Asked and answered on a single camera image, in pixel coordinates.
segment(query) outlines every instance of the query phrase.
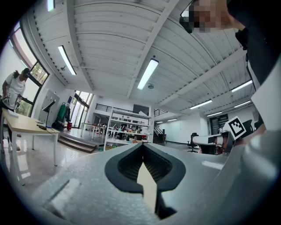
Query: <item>railing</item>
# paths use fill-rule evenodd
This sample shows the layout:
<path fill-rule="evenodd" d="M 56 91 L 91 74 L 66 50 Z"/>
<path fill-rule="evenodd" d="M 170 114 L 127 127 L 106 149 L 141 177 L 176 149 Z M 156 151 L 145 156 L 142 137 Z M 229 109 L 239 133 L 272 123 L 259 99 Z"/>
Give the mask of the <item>railing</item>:
<path fill-rule="evenodd" d="M 162 115 L 164 113 L 167 113 L 167 111 L 160 110 L 160 109 L 155 109 L 154 110 L 154 116 L 159 116 L 159 115 Z"/>
<path fill-rule="evenodd" d="M 101 111 L 105 111 L 105 112 L 111 112 L 112 107 L 111 107 L 111 106 L 108 106 L 108 105 L 97 104 L 97 105 L 96 105 L 96 109 L 97 109 L 97 110 L 101 110 Z"/>
<path fill-rule="evenodd" d="M 113 109 L 116 109 L 116 110 L 119 110 L 119 111 L 129 112 L 129 113 L 136 113 L 136 114 L 139 114 L 139 112 L 134 112 L 134 111 L 127 110 L 127 109 L 119 109 L 119 108 L 116 108 L 116 107 L 114 107 Z"/>
<path fill-rule="evenodd" d="M 154 124 L 154 132 L 157 134 L 157 136 L 162 140 L 162 142 L 164 143 L 164 141 L 166 140 L 166 134 L 165 134 L 165 130 L 161 130 L 156 124 Z"/>

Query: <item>shiny floor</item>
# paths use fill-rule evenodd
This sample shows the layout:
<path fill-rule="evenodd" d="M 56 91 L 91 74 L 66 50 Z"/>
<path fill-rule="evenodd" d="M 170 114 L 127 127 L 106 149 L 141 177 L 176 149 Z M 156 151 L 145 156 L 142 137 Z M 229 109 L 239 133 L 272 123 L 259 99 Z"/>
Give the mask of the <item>shiny floor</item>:
<path fill-rule="evenodd" d="M 22 187 L 28 194 L 32 195 L 35 189 L 50 177 L 54 176 L 69 163 L 85 156 L 88 153 L 81 152 L 61 143 L 57 143 L 57 166 L 54 166 L 53 145 L 54 139 L 51 136 L 36 136 L 35 149 L 32 150 L 32 136 L 22 134 L 17 138 L 17 145 L 21 151 L 17 152 L 19 168 L 25 182 Z M 15 167 L 12 152 L 9 152 L 7 139 L 4 140 L 5 154 L 1 153 L 1 163 L 8 175 L 16 181 Z"/>
<path fill-rule="evenodd" d="M 165 147 L 169 147 L 169 148 L 173 148 L 173 149 L 178 149 L 178 150 L 184 150 L 184 151 L 189 151 L 191 149 L 189 149 L 187 144 L 182 144 L 182 143 L 175 143 L 175 142 L 165 142 L 163 144 L 163 146 Z"/>
<path fill-rule="evenodd" d="M 105 135 L 94 133 L 94 136 L 92 139 L 92 133 L 93 133 L 92 130 L 91 131 L 83 130 L 82 136 L 81 136 L 81 131 L 82 131 L 82 129 L 74 128 L 74 129 L 71 129 L 71 131 L 63 131 L 63 133 L 71 135 L 73 137 L 81 138 L 81 139 L 83 139 L 84 142 L 87 142 L 87 143 L 104 144 Z"/>

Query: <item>white shirt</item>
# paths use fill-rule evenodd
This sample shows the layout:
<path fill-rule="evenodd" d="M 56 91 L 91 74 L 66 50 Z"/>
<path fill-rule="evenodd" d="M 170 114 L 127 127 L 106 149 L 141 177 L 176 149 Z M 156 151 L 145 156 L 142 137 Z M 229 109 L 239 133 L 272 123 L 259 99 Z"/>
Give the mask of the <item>white shirt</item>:
<path fill-rule="evenodd" d="M 8 108 L 14 109 L 15 103 L 17 101 L 18 95 L 23 95 L 25 91 L 25 81 L 20 81 L 19 76 L 17 78 L 14 78 L 14 73 L 11 73 L 7 78 L 7 93 L 11 94 L 11 98 L 9 99 L 10 104 L 7 105 L 5 102 L 3 102 Z"/>

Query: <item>chair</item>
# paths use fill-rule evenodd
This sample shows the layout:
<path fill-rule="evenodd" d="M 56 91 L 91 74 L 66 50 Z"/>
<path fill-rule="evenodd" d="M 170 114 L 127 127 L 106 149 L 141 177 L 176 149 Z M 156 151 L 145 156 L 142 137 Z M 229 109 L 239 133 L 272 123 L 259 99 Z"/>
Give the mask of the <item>chair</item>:
<path fill-rule="evenodd" d="M 243 126 L 246 129 L 246 133 L 244 133 L 241 138 L 247 137 L 248 135 L 250 135 L 251 133 L 254 132 L 253 127 L 251 125 L 252 120 L 247 120 L 246 122 L 243 123 Z"/>
<path fill-rule="evenodd" d="M 187 144 L 189 147 L 192 148 L 192 150 L 191 150 L 191 151 L 188 151 L 188 152 L 198 153 L 198 151 L 194 151 L 194 150 L 193 150 L 194 147 L 198 146 L 198 145 L 196 145 L 196 144 L 193 143 L 193 137 L 196 137 L 196 136 L 199 136 L 199 135 L 198 135 L 197 133 L 192 133 L 190 144 L 189 144 L 189 141 L 188 141 L 188 144 Z"/>

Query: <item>white pillar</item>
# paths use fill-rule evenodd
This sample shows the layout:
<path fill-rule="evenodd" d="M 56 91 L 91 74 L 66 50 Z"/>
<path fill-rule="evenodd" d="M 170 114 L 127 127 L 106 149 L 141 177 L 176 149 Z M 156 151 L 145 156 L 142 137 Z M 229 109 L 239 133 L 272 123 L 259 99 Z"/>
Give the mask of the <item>white pillar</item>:
<path fill-rule="evenodd" d="M 149 107 L 149 116 L 151 117 L 151 119 L 149 120 L 149 133 L 151 135 L 149 135 L 148 137 L 148 142 L 153 143 L 153 131 L 154 131 L 154 106 L 151 105 Z"/>

